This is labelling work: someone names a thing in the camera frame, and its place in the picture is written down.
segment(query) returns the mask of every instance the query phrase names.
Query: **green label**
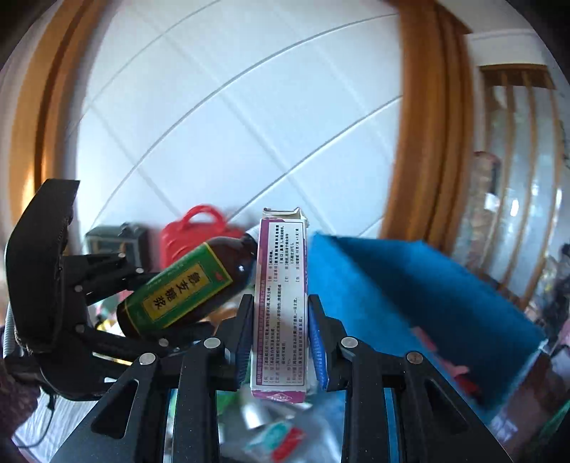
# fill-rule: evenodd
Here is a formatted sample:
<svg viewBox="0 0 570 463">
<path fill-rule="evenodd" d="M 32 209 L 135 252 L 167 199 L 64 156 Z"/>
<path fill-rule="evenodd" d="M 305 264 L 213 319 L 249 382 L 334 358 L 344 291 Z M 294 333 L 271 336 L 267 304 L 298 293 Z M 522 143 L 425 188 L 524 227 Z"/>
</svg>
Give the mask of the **green label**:
<svg viewBox="0 0 570 463">
<path fill-rule="evenodd" d="M 160 330 L 232 281 L 210 246 L 204 243 L 127 297 L 125 310 L 139 334 Z"/>
</svg>

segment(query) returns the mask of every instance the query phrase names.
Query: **black cable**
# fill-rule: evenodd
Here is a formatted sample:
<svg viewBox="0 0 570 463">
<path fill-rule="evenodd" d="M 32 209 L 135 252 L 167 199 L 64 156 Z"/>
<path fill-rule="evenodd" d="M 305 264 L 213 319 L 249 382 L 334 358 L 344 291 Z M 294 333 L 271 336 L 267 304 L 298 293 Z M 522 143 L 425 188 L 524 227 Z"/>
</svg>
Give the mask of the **black cable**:
<svg viewBox="0 0 570 463">
<path fill-rule="evenodd" d="M 19 449 L 32 449 L 33 447 L 37 447 L 39 444 L 41 444 L 43 442 L 43 440 L 46 438 L 47 432 L 50 428 L 51 420 L 54 419 L 55 398 L 56 398 L 55 395 L 50 395 L 50 401 L 47 403 L 47 408 L 51 411 L 51 415 L 50 415 L 50 419 L 47 422 L 47 426 L 46 426 L 45 430 L 43 431 L 39 440 L 33 444 L 30 444 L 30 445 L 17 445 L 16 447 L 18 447 Z"/>
</svg>

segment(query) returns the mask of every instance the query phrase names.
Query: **cardboard box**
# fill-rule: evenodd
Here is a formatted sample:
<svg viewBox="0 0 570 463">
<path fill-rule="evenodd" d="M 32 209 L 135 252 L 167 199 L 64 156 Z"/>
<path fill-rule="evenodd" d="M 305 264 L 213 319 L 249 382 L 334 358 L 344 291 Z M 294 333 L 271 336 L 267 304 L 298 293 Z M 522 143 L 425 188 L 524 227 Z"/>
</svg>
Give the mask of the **cardboard box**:
<svg viewBox="0 0 570 463">
<path fill-rule="evenodd" d="M 263 210 L 255 279 L 251 393 L 299 403 L 307 392 L 307 219 Z"/>
</svg>

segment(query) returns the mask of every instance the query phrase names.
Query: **bolt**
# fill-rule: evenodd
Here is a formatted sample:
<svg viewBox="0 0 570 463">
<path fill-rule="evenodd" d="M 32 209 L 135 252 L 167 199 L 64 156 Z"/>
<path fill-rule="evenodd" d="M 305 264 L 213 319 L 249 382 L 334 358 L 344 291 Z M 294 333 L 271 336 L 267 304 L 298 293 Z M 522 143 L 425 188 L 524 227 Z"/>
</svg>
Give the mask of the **bolt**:
<svg viewBox="0 0 570 463">
<path fill-rule="evenodd" d="M 340 343 L 347 349 L 354 349 L 356 346 L 358 346 L 358 341 L 350 336 L 343 338 Z"/>
<path fill-rule="evenodd" d="M 419 365 L 424 361 L 424 356 L 419 352 L 408 352 L 406 358 L 408 362 L 413 363 L 414 365 Z"/>
<path fill-rule="evenodd" d="M 222 342 L 218 338 L 208 338 L 204 341 L 204 347 L 207 349 L 215 349 L 218 347 Z"/>
<path fill-rule="evenodd" d="M 141 363 L 141 365 L 150 365 L 155 360 L 156 360 L 156 355 L 152 354 L 151 352 L 147 352 L 145 354 L 142 354 L 139 357 L 139 362 Z"/>
</svg>

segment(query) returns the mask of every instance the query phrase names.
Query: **bottle neck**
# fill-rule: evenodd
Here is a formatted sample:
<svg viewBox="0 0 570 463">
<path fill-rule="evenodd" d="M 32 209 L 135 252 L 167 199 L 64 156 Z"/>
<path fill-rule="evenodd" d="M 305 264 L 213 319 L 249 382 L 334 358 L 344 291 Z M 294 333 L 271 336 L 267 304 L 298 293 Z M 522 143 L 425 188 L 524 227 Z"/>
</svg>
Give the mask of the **bottle neck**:
<svg viewBox="0 0 570 463">
<path fill-rule="evenodd" d="M 257 259 L 257 241 L 247 233 L 241 237 L 240 241 L 242 242 L 243 247 L 252 255 L 252 257 L 254 259 Z"/>
</svg>

